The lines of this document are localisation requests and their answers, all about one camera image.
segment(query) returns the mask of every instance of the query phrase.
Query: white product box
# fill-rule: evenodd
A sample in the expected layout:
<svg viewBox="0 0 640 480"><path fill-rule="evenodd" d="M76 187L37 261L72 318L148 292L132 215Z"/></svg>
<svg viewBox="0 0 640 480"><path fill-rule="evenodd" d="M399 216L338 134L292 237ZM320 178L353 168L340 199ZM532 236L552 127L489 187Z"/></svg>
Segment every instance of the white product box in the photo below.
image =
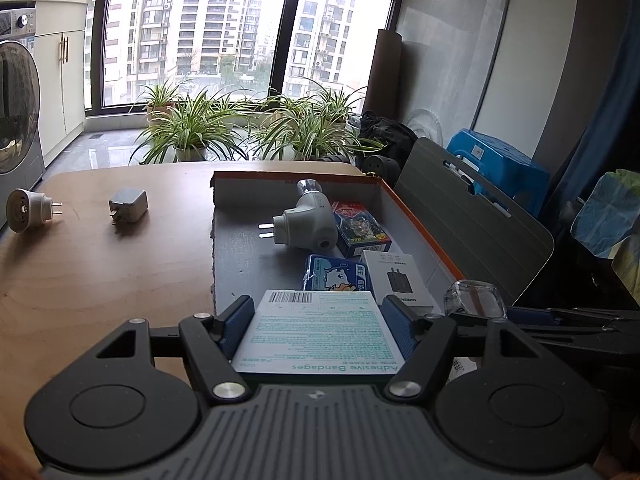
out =
<svg viewBox="0 0 640 480"><path fill-rule="evenodd" d="M362 251L360 258L369 269L377 304L395 294L406 306L433 308L436 304L424 286L414 258L410 254Z"/></svg>

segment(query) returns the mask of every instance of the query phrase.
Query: spider plant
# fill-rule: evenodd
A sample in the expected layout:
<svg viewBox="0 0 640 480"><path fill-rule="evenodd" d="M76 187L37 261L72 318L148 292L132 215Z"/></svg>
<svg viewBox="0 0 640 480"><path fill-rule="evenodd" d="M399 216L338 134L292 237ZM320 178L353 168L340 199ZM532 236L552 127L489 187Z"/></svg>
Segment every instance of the spider plant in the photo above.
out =
<svg viewBox="0 0 640 480"><path fill-rule="evenodd" d="M203 90L177 102L166 111L156 112L154 124L146 127L138 136L142 143L133 151L148 146L148 152L140 164L162 162L169 148L176 151L176 160L204 160L207 151L220 160L248 158L239 147L242 139L235 130L235 120L246 118L251 109L248 100L232 101L229 94L207 97Z"/></svg>
<svg viewBox="0 0 640 480"><path fill-rule="evenodd" d="M313 98L282 97L280 109L254 133L259 156L270 160L284 158L287 148L296 158L317 160L327 155L376 152L383 147L376 140L361 139L356 130L336 120L328 103Z"/></svg>
<svg viewBox="0 0 640 480"><path fill-rule="evenodd" d="M354 104L363 97L354 97L361 90L364 90L366 86L356 88L350 94L344 91L344 88L334 90L332 88L325 88L319 82L305 77L309 81L315 83L318 88L315 90L314 95L316 106L323 112L330 120L335 123L346 123L349 119L349 114L353 110Z"/></svg>
<svg viewBox="0 0 640 480"><path fill-rule="evenodd" d="M161 85L141 86L143 91L136 99L136 102L142 100L148 111L172 106L180 100L180 94L178 94L180 84L171 84L167 80Z"/></svg>

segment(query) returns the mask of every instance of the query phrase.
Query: barcode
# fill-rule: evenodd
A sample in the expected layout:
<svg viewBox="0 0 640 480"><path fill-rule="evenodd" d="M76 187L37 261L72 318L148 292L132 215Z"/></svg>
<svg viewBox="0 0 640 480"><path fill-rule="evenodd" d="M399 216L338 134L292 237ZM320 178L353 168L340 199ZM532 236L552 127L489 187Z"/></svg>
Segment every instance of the barcode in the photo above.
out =
<svg viewBox="0 0 640 480"><path fill-rule="evenodd" d="M311 292L272 292L269 303L311 303Z"/></svg>

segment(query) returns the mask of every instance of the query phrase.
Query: plant pot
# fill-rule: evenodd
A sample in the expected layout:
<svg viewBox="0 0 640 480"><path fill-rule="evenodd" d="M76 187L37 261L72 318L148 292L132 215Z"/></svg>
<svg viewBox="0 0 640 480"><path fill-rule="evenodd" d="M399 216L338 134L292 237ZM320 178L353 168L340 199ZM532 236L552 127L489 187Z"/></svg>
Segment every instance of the plant pot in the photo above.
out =
<svg viewBox="0 0 640 480"><path fill-rule="evenodd" d="M180 148L175 149L175 157L178 159L178 162L196 162L199 160L207 160L206 155L206 148L191 148L190 150L181 150Z"/></svg>
<svg viewBox="0 0 640 480"><path fill-rule="evenodd" d="M174 107L173 104L170 104L167 106L146 107L146 123L149 126L154 126L155 124L158 124L160 121L158 120L158 118L156 118L156 114L158 112L164 112L165 114L167 114L173 107Z"/></svg>

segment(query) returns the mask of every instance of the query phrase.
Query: blue box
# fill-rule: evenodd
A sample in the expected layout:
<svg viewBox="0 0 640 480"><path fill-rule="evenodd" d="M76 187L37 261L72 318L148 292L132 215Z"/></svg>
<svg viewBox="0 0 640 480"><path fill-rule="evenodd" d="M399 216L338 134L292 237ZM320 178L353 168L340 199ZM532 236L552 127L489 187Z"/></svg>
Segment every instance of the blue box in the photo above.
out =
<svg viewBox="0 0 640 480"><path fill-rule="evenodd" d="M303 290L371 290L367 266L341 258L312 254L306 259Z"/></svg>

